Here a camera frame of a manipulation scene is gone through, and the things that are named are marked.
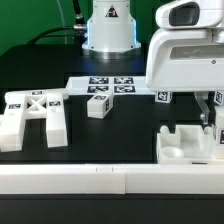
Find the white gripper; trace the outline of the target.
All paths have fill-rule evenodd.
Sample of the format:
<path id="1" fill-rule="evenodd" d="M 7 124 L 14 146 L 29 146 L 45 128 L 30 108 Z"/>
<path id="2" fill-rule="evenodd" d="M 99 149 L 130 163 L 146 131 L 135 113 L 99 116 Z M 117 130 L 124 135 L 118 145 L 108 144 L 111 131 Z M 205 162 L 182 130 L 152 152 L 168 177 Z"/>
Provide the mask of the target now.
<path id="1" fill-rule="evenodd" d="M 166 30 L 153 35 L 147 57 L 146 85 L 153 92 L 195 92 L 200 119 L 208 124 L 208 92 L 224 90 L 224 44 L 211 29 Z"/>

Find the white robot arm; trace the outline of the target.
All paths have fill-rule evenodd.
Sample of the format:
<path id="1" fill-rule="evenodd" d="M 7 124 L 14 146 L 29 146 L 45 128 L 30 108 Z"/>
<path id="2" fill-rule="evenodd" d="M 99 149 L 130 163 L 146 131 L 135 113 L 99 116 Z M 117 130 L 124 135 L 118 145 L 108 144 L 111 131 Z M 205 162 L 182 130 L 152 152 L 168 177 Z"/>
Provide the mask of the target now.
<path id="1" fill-rule="evenodd" d="M 87 55 L 118 59 L 141 48 L 130 0 L 93 0 L 87 21 Z M 224 91 L 224 0 L 173 0 L 155 14 L 146 64 L 146 85 L 157 94 L 193 92 L 201 119 L 209 119 L 204 102 Z"/>

